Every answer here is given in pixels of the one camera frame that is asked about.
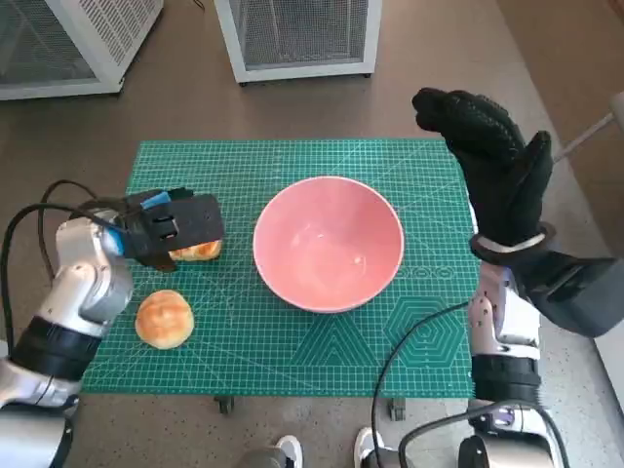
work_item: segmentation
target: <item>white device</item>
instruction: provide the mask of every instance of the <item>white device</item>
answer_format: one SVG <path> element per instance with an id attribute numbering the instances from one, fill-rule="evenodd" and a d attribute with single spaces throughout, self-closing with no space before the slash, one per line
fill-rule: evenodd
<path id="1" fill-rule="evenodd" d="M 381 0 L 214 0 L 241 85 L 374 72 Z"/>
<path id="2" fill-rule="evenodd" d="M 118 93 L 163 0 L 0 0 L 0 100 Z"/>

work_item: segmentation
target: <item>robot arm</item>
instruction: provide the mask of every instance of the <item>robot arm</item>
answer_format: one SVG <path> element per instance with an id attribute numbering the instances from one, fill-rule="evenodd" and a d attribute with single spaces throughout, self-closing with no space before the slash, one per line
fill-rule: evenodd
<path id="1" fill-rule="evenodd" d="M 85 217 L 59 227 L 52 290 L 10 356 L 0 360 L 3 466 L 60 467 L 66 458 L 72 435 L 66 414 L 78 404 L 99 344 L 132 298 L 126 258 L 172 271 L 169 251 L 223 236 L 212 196 L 178 189 L 96 204 L 87 208 L 122 225 L 124 234 Z"/>
<path id="2" fill-rule="evenodd" d="M 539 222 L 553 169 L 547 133 L 525 144 L 505 109 L 462 91 L 423 89 L 412 104 L 420 128 L 439 133 L 459 162 L 479 226 L 470 243 L 482 264 L 469 306 L 469 410 L 537 405 L 540 315 L 586 336 L 610 330 L 624 315 L 622 262 L 550 250 L 554 229 Z M 475 435 L 462 443 L 459 466 L 564 466 L 546 416 L 513 405 L 469 420 Z"/>

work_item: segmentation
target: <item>metal grille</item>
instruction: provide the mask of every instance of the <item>metal grille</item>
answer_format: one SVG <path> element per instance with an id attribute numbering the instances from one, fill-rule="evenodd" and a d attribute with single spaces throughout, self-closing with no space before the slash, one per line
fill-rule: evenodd
<path id="1" fill-rule="evenodd" d="M 230 0 L 248 70 L 364 61 L 369 0 Z"/>
<path id="2" fill-rule="evenodd" d="M 80 0 L 80 6 L 115 62 L 121 64 L 156 0 Z"/>
<path id="3" fill-rule="evenodd" d="M 44 0 L 0 0 L 0 85 L 94 78 Z"/>

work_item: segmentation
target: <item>bun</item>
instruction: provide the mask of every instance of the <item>bun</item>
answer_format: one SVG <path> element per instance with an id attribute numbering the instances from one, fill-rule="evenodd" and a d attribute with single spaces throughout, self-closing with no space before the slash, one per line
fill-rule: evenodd
<path id="1" fill-rule="evenodd" d="M 191 335 L 194 327 L 190 305 L 172 290 L 152 293 L 136 312 L 136 334 L 158 349 L 178 347 Z"/>
<path id="2" fill-rule="evenodd" d="M 207 242 L 198 244 L 197 246 L 187 247 L 186 249 L 178 249 L 169 252 L 169 256 L 174 261 L 200 261 L 212 260 L 217 258 L 221 253 L 221 245 L 223 241 Z"/>

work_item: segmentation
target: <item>black cable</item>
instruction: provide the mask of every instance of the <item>black cable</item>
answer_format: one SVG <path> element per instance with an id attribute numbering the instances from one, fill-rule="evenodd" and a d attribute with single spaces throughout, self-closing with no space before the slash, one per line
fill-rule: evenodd
<path id="1" fill-rule="evenodd" d="M 434 429 L 439 429 L 444 426 L 448 426 L 449 424 L 453 424 L 455 422 L 464 421 L 467 419 L 472 419 L 474 417 L 485 416 L 486 414 L 490 414 L 492 411 L 497 410 L 503 407 L 526 407 L 532 410 L 535 410 L 539 413 L 542 418 L 546 421 L 546 424 L 550 427 L 551 431 L 553 431 L 553 435 L 557 441 L 557 446 L 559 447 L 559 453 L 562 458 L 562 463 L 564 468 L 569 468 L 569 459 L 567 458 L 566 445 L 564 444 L 564 438 L 562 437 L 562 433 L 560 432 L 557 424 L 553 420 L 552 416 L 538 404 L 525 402 L 522 400 L 505 400 L 503 402 L 493 403 L 491 405 L 487 405 L 485 407 L 468 409 L 465 412 L 460 414 L 455 414 L 453 416 L 443 417 L 442 419 L 438 419 L 437 421 L 428 422 L 427 424 L 423 424 L 420 427 L 408 432 L 404 438 L 401 440 L 399 444 L 399 463 L 401 464 L 401 468 L 408 468 L 408 458 L 406 456 L 406 448 L 408 444 L 414 440 L 416 437 L 419 437 L 426 432 L 433 431 Z"/>
<path id="2" fill-rule="evenodd" d="M 461 304 L 453 305 L 446 309 L 440 310 L 436 312 L 435 314 L 432 314 L 416 322 L 408 330 L 408 332 L 401 339 L 401 341 L 399 341 L 399 343 L 395 346 L 395 348 L 392 350 L 392 353 L 390 353 L 390 356 L 386 360 L 386 363 L 383 366 L 383 369 L 381 371 L 381 374 L 379 375 L 379 379 L 377 380 L 377 384 L 374 389 L 374 394 L 372 396 L 372 408 L 370 410 L 370 428 L 372 430 L 372 443 L 374 444 L 374 453 L 375 453 L 375 457 L 377 459 L 376 460 L 377 465 L 379 465 L 379 468 L 383 468 L 383 462 L 381 461 L 381 457 L 379 456 L 379 440 L 377 439 L 377 430 L 376 430 L 376 407 L 377 407 L 377 399 L 379 397 L 379 393 L 381 392 L 381 386 L 383 385 L 387 372 L 390 370 L 392 363 L 394 362 L 396 357 L 399 355 L 399 352 L 403 348 L 403 345 L 406 343 L 406 341 L 408 341 L 411 335 L 418 328 L 426 325 L 432 320 L 438 319 L 442 317 L 443 315 L 446 315 L 449 312 L 466 307 L 467 305 L 468 305 L 468 302 L 462 302 Z M 569 459 L 567 457 L 567 451 L 566 451 L 566 445 L 564 443 L 564 438 L 562 437 L 561 431 L 559 430 L 559 427 L 557 427 L 555 420 L 540 405 L 534 404 L 531 402 L 521 401 L 521 400 L 506 400 L 503 402 L 493 403 L 491 405 L 487 405 L 484 407 L 468 409 L 467 411 L 463 413 L 455 414 L 453 416 L 448 416 L 442 419 L 438 419 L 436 421 L 428 422 L 426 424 L 423 424 L 413 429 L 412 431 L 408 432 L 404 436 L 404 438 L 401 440 L 401 443 L 399 444 L 399 463 L 401 465 L 401 468 L 409 468 L 408 459 L 406 456 L 406 449 L 407 449 L 408 444 L 411 441 L 413 441 L 416 437 L 419 437 L 434 429 L 439 429 L 449 424 L 453 424 L 455 422 L 460 422 L 460 421 L 464 421 L 467 419 L 472 419 L 475 417 L 480 417 L 486 414 L 490 414 L 492 411 L 497 410 L 499 408 L 503 408 L 503 407 L 526 407 L 526 408 L 535 410 L 544 419 L 544 421 L 546 421 L 546 424 L 550 427 L 553 435 L 555 436 L 555 440 L 557 441 L 557 446 L 559 448 L 559 453 L 561 455 L 564 468 L 569 468 Z"/>
<path id="3" fill-rule="evenodd" d="M 11 298 L 9 297 L 9 252 L 11 250 L 11 241 L 13 240 L 13 234 L 15 233 L 18 224 L 28 214 L 36 212 L 38 210 L 60 210 L 62 212 L 69 212 L 81 217 L 90 219 L 95 224 L 98 224 L 109 229 L 125 232 L 125 229 L 117 226 L 111 222 L 108 222 L 101 217 L 96 216 L 93 213 L 78 208 L 69 207 L 67 205 L 60 205 L 57 203 L 35 203 L 22 208 L 19 212 L 13 216 L 7 229 L 4 233 L 4 241 L 2 243 L 2 253 L 0 253 L 0 288 L 2 294 L 2 309 L 4 312 L 4 325 L 7 335 L 7 345 L 9 347 L 9 354 L 14 349 L 14 331 L 13 331 L 13 312 L 11 310 Z"/>
<path id="4" fill-rule="evenodd" d="M 91 196 L 91 198 L 95 199 L 98 197 L 98 195 L 96 195 L 96 192 L 94 192 L 87 185 L 83 185 L 80 182 L 74 182 L 73 180 L 62 178 L 61 180 L 57 180 L 56 182 L 50 184 L 50 186 L 46 189 L 46 191 L 43 193 L 43 196 L 41 197 L 41 203 L 48 202 L 48 199 L 50 198 L 50 195 L 52 195 L 52 192 L 54 192 L 57 189 L 57 187 L 59 187 L 60 185 L 74 185 L 76 187 L 82 188 L 85 192 L 87 192 Z M 44 211 L 45 210 L 39 210 L 39 213 L 37 214 L 37 236 L 39 238 L 39 251 L 41 252 L 43 264 L 46 267 L 48 278 L 50 279 L 50 282 L 52 283 L 52 281 L 55 279 L 55 270 L 52 267 L 52 262 L 50 261 L 50 256 L 48 255 L 48 249 L 46 248 L 46 240 L 43 235 Z"/>
<path id="5" fill-rule="evenodd" d="M 379 456 L 379 440 L 377 439 L 377 429 L 376 429 L 376 426 L 377 426 L 376 409 L 377 409 L 377 400 L 379 398 L 379 393 L 381 392 L 381 386 L 383 385 L 383 382 L 386 378 L 386 373 L 388 373 L 388 371 L 390 370 L 390 366 L 392 365 L 395 358 L 398 356 L 399 352 L 403 348 L 403 345 L 406 343 L 406 341 L 408 341 L 411 335 L 418 328 L 428 324 L 432 320 L 442 317 L 443 315 L 446 315 L 457 309 L 466 307 L 467 305 L 468 305 L 468 301 L 462 302 L 461 304 L 452 305 L 451 307 L 447 307 L 446 309 L 440 310 L 436 312 L 435 314 L 431 314 L 430 316 L 425 317 L 424 319 L 416 322 L 409 329 L 409 331 L 405 334 L 405 336 L 401 339 L 401 341 L 399 341 L 399 344 L 395 346 L 395 348 L 392 350 L 392 353 L 390 353 L 390 356 L 386 360 L 386 363 L 384 364 L 383 369 L 381 370 L 381 374 L 379 375 L 379 379 L 377 380 L 377 385 L 374 387 L 374 393 L 372 394 L 372 408 L 370 409 L 370 429 L 372 429 L 372 443 L 374 444 L 374 454 L 375 454 L 375 457 L 377 458 L 377 464 L 379 465 L 379 468 L 383 468 L 383 464 L 381 462 L 381 457 Z"/>

